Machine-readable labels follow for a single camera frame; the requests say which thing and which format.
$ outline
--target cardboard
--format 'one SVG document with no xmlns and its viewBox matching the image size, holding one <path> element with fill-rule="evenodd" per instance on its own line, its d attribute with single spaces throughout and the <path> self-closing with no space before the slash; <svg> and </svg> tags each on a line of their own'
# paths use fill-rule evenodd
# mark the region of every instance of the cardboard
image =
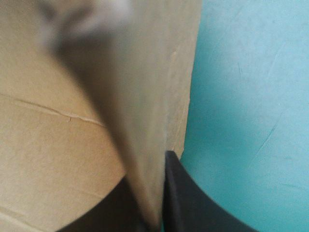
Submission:
<svg viewBox="0 0 309 232">
<path fill-rule="evenodd" d="M 170 48 L 167 149 L 180 155 L 200 1 L 169 0 L 164 11 Z M 35 16 L 32 0 L 1 2 L 0 231 L 5 232 L 54 231 L 92 208 L 124 175 L 81 88 L 38 50 Z"/>
</svg>

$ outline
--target blue wall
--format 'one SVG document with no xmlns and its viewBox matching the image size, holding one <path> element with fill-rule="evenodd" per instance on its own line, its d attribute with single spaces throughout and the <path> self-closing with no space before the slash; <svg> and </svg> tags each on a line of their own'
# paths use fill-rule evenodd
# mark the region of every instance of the blue wall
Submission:
<svg viewBox="0 0 309 232">
<path fill-rule="evenodd" d="M 309 1 L 205 0 L 182 163 L 263 232 L 309 232 Z"/>
</svg>

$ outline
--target black plastic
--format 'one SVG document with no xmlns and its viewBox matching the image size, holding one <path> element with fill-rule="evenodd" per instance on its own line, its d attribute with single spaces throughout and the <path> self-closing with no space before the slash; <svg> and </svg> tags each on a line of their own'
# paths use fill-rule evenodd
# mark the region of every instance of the black plastic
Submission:
<svg viewBox="0 0 309 232">
<path fill-rule="evenodd" d="M 255 232 L 212 201 L 176 154 L 166 152 L 165 232 Z M 143 221 L 126 178 L 88 213 L 58 232 L 153 232 Z"/>
</svg>

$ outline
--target crease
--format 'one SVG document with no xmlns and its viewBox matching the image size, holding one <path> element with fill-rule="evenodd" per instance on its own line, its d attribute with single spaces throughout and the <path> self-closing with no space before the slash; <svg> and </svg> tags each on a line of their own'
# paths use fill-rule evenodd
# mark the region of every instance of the crease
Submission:
<svg viewBox="0 0 309 232">
<path fill-rule="evenodd" d="M 260 145 L 259 149 L 257 150 L 257 152 L 255 153 L 253 159 L 251 160 L 248 168 L 250 168 L 253 164 L 253 162 L 255 161 L 255 159 L 258 157 L 258 155 L 260 154 L 260 152 L 263 150 L 263 148 L 266 146 L 266 144 L 269 142 L 271 136 L 273 135 L 273 133 L 275 132 L 275 130 L 277 129 L 278 123 L 281 119 L 281 116 L 283 114 L 284 111 L 281 112 L 280 116 L 278 117 L 278 119 L 275 122 L 275 125 L 271 128 L 270 132 L 268 133 L 266 139 L 263 141 L 262 145 Z"/>
<path fill-rule="evenodd" d="M 282 186 L 286 186 L 289 188 L 293 188 L 293 189 L 298 189 L 298 190 L 304 190 L 304 191 L 308 191 L 306 188 L 297 186 L 297 185 L 293 185 L 293 184 L 285 184 L 285 183 L 280 183 Z"/>
<path fill-rule="evenodd" d="M 101 195 L 93 193 L 93 192 L 89 192 L 89 191 L 86 191 L 86 190 L 83 190 L 83 189 L 80 189 L 80 188 L 76 188 L 74 186 L 68 186 L 68 187 L 70 189 L 74 190 L 74 191 L 79 192 L 79 193 L 86 194 L 86 195 L 98 198 L 99 200 L 102 200 L 105 197 L 105 196 L 101 196 Z"/>
<path fill-rule="evenodd" d="M 3 205 L 0 205 L 0 213 L 6 214 L 6 215 L 14 215 L 15 218 L 25 217 L 25 214 L 17 212 L 13 209 L 9 209 L 7 207 L 4 207 Z"/>
<path fill-rule="evenodd" d="M 17 226 L 19 226 L 19 227 L 21 227 L 23 229 L 27 229 L 27 230 L 29 230 L 31 232 L 47 232 L 47 231 L 39 229 L 39 228 L 37 228 L 37 227 L 35 227 L 35 226 L 33 226 L 33 225 L 31 225 L 31 224 L 21 220 L 21 219 L 18 219 L 18 218 L 14 217 L 14 216 L 7 215 L 6 213 L 3 213 L 1 211 L 0 211 L 0 218 L 10 222 L 13 225 L 17 225 Z"/>
<path fill-rule="evenodd" d="M 208 63 L 212 60 L 212 57 L 215 53 L 215 51 L 217 50 L 218 46 L 220 45 L 221 41 L 223 40 L 223 38 L 225 37 L 226 31 L 228 28 L 230 28 L 231 23 L 235 20 L 235 18 L 240 14 L 240 12 L 242 12 L 243 8 L 248 5 L 248 3 L 251 0 L 247 0 L 241 7 L 240 9 L 237 11 L 237 13 L 229 20 L 229 25 L 227 27 L 225 27 L 224 31 L 223 31 L 223 35 L 220 37 L 220 39 L 218 40 L 218 42 L 215 44 L 214 49 L 211 53 L 211 55 L 208 57 Z"/>
<path fill-rule="evenodd" d="M 277 50 L 277 52 L 276 52 L 276 54 L 275 54 L 275 57 L 274 57 L 274 59 L 272 60 L 271 66 L 270 66 L 270 68 L 269 68 L 269 70 L 268 70 L 268 72 L 267 72 L 267 78 L 269 78 L 269 75 L 270 75 L 270 73 L 271 73 L 272 69 L 274 68 L 274 65 L 275 65 L 275 63 L 276 63 L 276 61 L 277 61 L 278 54 L 280 54 L 280 51 L 282 50 L 282 48 L 284 47 L 284 45 L 285 45 L 285 42 L 283 42 L 283 43 L 280 45 L 279 49 Z"/>
<path fill-rule="evenodd" d="M 4 93 L 0 93 L 0 96 L 10 98 L 13 101 L 23 103 L 27 106 L 26 107 L 24 105 L 18 104 L 18 106 L 20 106 L 20 107 L 25 107 L 25 108 L 32 109 L 32 110 L 35 110 L 35 111 L 38 111 L 38 112 L 41 112 L 41 113 L 45 113 L 45 114 L 49 114 L 49 115 L 59 115 L 59 116 L 68 117 L 69 122 L 71 121 L 72 118 L 74 118 L 74 119 L 78 119 L 78 120 L 81 120 L 81 121 L 84 121 L 84 122 L 87 122 L 87 123 L 92 123 L 92 124 L 106 128 L 106 126 L 103 123 L 101 123 L 97 120 L 88 118 L 88 117 L 83 117 L 83 116 L 73 114 L 73 113 L 69 113 L 69 112 L 62 111 L 62 110 L 56 110 L 56 109 L 48 107 L 48 106 L 44 106 L 44 105 L 37 104 L 35 102 L 19 99 L 19 98 L 16 98 L 16 97 L 4 94 Z"/>
</svg>

